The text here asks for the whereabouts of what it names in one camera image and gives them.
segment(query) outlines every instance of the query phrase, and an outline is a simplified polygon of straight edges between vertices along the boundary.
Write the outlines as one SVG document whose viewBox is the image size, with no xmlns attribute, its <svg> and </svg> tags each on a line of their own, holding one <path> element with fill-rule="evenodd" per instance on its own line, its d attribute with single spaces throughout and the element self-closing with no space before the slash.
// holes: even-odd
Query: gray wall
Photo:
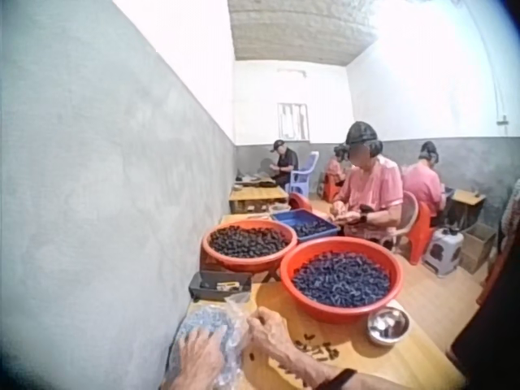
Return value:
<svg viewBox="0 0 520 390">
<path fill-rule="evenodd" d="M 157 388 L 235 148 L 111 1 L 3 14 L 4 352 L 56 388 Z"/>
<path fill-rule="evenodd" d="M 383 154 L 401 165 L 417 161 L 425 140 L 384 142 Z M 480 218 L 495 226 L 501 208 L 508 199 L 508 191 L 520 178 L 520 138 L 441 138 L 433 140 L 440 154 L 437 171 L 449 187 L 471 190 L 472 187 L 487 195 Z M 319 151 L 319 161 L 311 177 L 311 188 L 316 191 L 320 176 L 333 155 L 333 144 L 289 142 L 300 159 L 300 164 L 312 150 Z M 270 154 L 272 145 L 237 146 L 237 167 L 242 173 L 268 171 L 276 154 Z"/>
</svg>

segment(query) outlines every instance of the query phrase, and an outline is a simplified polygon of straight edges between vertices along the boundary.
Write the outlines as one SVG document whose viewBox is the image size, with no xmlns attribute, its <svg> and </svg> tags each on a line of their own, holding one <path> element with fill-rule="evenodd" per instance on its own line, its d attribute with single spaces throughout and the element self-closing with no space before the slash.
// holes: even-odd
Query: window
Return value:
<svg viewBox="0 0 520 390">
<path fill-rule="evenodd" d="M 308 141 L 307 105 L 278 103 L 278 133 L 280 140 Z"/>
</svg>

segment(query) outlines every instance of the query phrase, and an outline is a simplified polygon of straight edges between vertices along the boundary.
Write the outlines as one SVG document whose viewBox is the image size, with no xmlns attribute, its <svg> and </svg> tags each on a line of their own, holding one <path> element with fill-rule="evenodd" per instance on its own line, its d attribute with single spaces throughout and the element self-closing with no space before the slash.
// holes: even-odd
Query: wall outlet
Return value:
<svg viewBox="0 0 520 390">
<path fill-rule="evenodd" d="M 507 115 L 502 115 L 502 119 L 501 120 L 497 120 L 496 124 L 498 124 L 499 126 L 505 126 L 505 125 L 509 124 L 509 121 L 507 119 Z"/>
</svg>

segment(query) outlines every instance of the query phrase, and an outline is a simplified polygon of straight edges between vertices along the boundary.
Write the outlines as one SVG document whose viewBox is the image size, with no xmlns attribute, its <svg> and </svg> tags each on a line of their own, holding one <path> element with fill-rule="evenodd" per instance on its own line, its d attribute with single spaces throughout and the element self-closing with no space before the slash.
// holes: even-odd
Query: wristwatch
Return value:
<svg viewBox="0 0 520 390">
<path fill-rule="evenodd" d="M 368 213 L 360 213 L 361 217 L 359 217 L 359 223 L 366 223 L 366 217 Z"/>
<path fill-rule="evenodd" d="M 341 388 L 349 382 L 357 373 L 352 368 L 345 368 L 334 379 L 321 383 L 316 390 L 341 390 Z"/>
</svg>

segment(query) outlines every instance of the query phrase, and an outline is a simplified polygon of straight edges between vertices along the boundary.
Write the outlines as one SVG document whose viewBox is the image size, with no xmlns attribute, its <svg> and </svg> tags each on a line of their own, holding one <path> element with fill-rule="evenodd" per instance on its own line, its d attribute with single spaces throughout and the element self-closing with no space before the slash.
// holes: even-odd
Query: textured ceiling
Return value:
<svg viewBox="0 0 520 390">
<path fill-rule="evenodd" d="M 228 0 L 235 56 L 345 66 L 376 40 L 390 0 Z"/>
</svg>

